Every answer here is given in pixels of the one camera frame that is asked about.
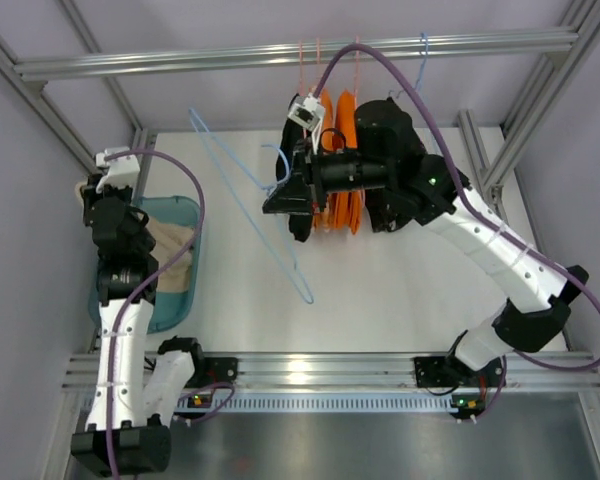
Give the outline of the beige trousers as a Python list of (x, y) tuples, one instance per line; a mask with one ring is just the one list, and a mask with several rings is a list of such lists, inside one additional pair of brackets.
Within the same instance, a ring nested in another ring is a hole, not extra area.
[[(75, 186), (75, 195), (82, 207), (82, 186), (86, 181)], [(96, 290), (101, 297), (120, 299), (128, 296), (145, 278), (169, 261), (173, 262), (172, 266), (149, 284), (149, 293), (182, 293), (189, 288), (193, 248), (189, 246), (181, 257), (177, 257), (176, 254), (187, 245), (196, 229), (165, 223), (146, 213), (147, 245), (94, 244), (98, 255)]]

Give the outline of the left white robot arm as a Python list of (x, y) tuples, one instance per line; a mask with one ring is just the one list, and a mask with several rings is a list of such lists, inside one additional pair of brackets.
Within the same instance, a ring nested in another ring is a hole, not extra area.
[(186, 384), (204, 363), (194, 338), (164, 342), (152, 373), (145, 346), (160, 263), (149, 216), (131, 202), (129, 186), (94, 174), (79, 186), (83, 221), (97, 248), (96, 292), (101, 346), (94, 399), (72, 456), (99, 478), (161, 473), (172, 449), (170, 424)]

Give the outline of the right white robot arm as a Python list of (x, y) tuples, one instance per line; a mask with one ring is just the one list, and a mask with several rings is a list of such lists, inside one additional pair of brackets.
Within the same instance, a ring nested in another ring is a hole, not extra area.
[(312, 217), (331, 194), (365, 191), (387, 214), (414, 221), (454, 245), (505, 294), (490, 318), (461, 333), (438, 362), (441, 376), (463, 385), (510, 352), (542, 350), (562, 332), (572, 302), (588, 280), (578, 265), (552, 266), (491, 212), (467, 176), (428, 152), (409, 114), (391, 99), (364, 103), (327, 127), (327, 110), (312, 95), (292, 101), (289, 123), (300, 129), (288, 171), (264, 201), (266, 214)]

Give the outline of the light blue wire hanger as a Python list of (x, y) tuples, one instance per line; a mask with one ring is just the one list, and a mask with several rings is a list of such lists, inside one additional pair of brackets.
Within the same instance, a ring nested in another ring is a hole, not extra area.
[(276, 166), (281, 149), (277, 144), (260, 140), (231, 140), (222, 132), (213, 131), (195, 108), (188, 108), (189, 122), (205, 154), (216, 168), (232, 200), (261, 243), (257, 251), (267, 252), (279, 269), (267, 273), (267, 280), (287, 280), (307, 305), (315, 302), (314, 293), (299, 263), (295, 241), (281, 215), (264, 215), (262, 203), (278, 185), (277, 174), (269, 172)]

